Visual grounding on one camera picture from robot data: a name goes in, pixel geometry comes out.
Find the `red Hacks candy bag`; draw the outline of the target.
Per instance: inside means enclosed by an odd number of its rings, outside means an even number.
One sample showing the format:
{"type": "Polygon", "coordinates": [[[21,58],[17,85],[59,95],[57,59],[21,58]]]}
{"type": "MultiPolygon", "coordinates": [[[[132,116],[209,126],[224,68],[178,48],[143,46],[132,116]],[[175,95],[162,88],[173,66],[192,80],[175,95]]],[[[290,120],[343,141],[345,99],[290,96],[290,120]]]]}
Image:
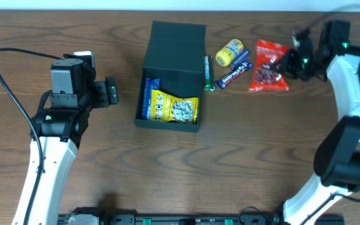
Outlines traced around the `red Hacks candy bag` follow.
{"type": "Polygon", "coordinates": [[[258,91],[288,91],[289,86],[283,75],[274,72],[271,65],[281,59],[289,48],[275,42],[258,40],[255,45],[256,63],[250,92],[258,91]]]}

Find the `blue cookie roll pack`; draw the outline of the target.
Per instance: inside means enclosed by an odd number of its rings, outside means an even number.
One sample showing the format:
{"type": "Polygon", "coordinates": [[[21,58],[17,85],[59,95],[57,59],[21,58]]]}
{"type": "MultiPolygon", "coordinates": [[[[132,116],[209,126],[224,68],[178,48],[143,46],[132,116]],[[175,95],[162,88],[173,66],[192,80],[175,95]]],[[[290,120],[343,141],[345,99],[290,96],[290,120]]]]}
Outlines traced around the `blue cookie roll pack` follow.
{"type": "Polygon", "coordinates": [[[160,79],[159,78],[150,78],[147,77],[145,79],[144,84],[144,97],[142,102],[142,111],[141,118],[145,120],[151,119],[151,98],[152,98],[152,90],[159,90],[160,87],[160,79]]]}

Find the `yellow Hacks candy bag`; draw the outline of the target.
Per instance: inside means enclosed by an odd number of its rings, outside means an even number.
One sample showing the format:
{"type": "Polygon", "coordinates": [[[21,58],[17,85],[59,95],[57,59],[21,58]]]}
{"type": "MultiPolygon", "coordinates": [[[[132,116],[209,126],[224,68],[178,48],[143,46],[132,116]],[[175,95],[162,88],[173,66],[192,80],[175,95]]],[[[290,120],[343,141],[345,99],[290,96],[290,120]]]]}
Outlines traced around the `yellow Hacks candy bag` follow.
{"type": "Polygon", "coordinates": [[[151,92],[151,120],[163,123],[195,124],[199,98],[179,98],[153,89],[151,92]]]}

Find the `black fabric storage box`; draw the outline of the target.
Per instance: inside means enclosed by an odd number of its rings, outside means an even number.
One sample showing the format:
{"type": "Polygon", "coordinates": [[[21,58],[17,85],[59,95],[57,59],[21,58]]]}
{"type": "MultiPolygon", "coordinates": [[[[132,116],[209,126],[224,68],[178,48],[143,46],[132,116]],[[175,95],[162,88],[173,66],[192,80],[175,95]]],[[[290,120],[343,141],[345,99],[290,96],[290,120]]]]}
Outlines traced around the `black fabric storage box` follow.
{"type": "Polygon", "coordinates": [[[167,129],[196,133],[201,123],[197,107],[196,123],[158,122],[142,118],[147,78],[160,79],[159,90],[178,98],[201,99],[204,79],[206,27],[154,21],[142,64],[141,83],[134,123],[139,128],[167,129]]]}

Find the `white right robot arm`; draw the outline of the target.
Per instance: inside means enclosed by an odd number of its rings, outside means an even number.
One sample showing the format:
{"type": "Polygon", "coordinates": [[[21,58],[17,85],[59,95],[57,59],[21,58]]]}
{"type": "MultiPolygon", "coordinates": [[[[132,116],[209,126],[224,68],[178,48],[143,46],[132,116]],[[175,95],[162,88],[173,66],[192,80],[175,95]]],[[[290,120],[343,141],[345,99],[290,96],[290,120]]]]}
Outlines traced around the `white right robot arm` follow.
{"type": "Polygon", "coordinates": [[[281,203],[270,224],[337,224],[324,213],[337,201],[360,191],[360,47],[349,42],[350,23],[324,24],[319,46],[313,48],[310,29],[294,34],[294,48],[269,65],[275,73],[307,80],[322,75],[330,81],[338,122],[319,145],[314,172],[292,198],[281,203]]]}

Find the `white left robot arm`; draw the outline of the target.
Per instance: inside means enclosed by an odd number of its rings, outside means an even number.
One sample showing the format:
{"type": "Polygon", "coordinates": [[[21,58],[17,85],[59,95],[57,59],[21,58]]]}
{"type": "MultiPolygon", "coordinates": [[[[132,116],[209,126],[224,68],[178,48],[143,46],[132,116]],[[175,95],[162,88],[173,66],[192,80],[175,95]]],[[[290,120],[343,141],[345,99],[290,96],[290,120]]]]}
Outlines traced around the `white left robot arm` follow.
{"type": "Polygon", "coordinates": [[[51,84],[31,119],[36,132],[31,136],[29,168],[13,224],[57,223],[67,176],[90,112],[119,102],[114,77],[96,80],[91,51],[53,61],[51,84]]]}

